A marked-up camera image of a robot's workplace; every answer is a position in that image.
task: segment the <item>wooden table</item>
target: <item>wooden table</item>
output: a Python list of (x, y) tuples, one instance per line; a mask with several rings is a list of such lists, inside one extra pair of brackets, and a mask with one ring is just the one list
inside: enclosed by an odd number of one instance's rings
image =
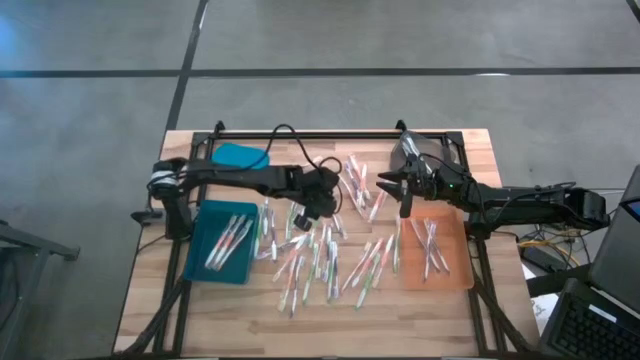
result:
[[(467, 159), (473, 176), (492, 186), (500, 186), (500, 175), (486, 129), (464, 129)], [(188, 157), (193, 131), (169, 131), (161, 158)], [(264, 140), (234, 141), (263, 147)], [(366, 162), (371, 174), (388, 169), (392, 140), (305, 140), (311, 158), (334, 155), (346, 159), (355, 153)], [(295, 141), (276, 140), (271, 164), (305, 164)], [(376, 196), (375, 176), (369, 188)], [(210, 186), (208, 199), (261, 203), (251, 191)], [(289, 202), (271, 201), (280, 221)], [(395, 228), (398, 205), (387, 200), (378, 219), (367, 224), (358, 218), (345, 194), (341, 211), (348, 240), (340, 243), (342, 276), (355, 266), (366, 241), (387, 235)], [(141, 245), (161, 235), (164, 228), (150, 227), (142, 234)], [(126, 348), (147, 325), (160, 304), (167, 262), (168, 241), (158, 242), (137, 256), (126, 298), (115, 350)], [(532, 344), (538, 332), (527, 292), (520, 259), (513, 238), (494, 234), (487, 242), (498, 302), (524, 337)], [(326, 302), (326, 287), (315, 282), (309, 304), (300, 307), (293, 319), (276, 310), (282, 281), (271, 281), (278, 265), (256, 261), (250, 282), (245, 286), (194, 283), (183, 346), (183, 356), (440, 356), (475, 355), (472, 320), (466, 291), (406, 291), (401, 281), (385, 273), (379, 289), (370, 292), (366, 304), (354, 311), (357, 293), (348, 291), (332, 305)], [(492, 342), (488, 311), (483, 306), (485, 331)], [(171, 319), (167, 339), (172, 339)]]

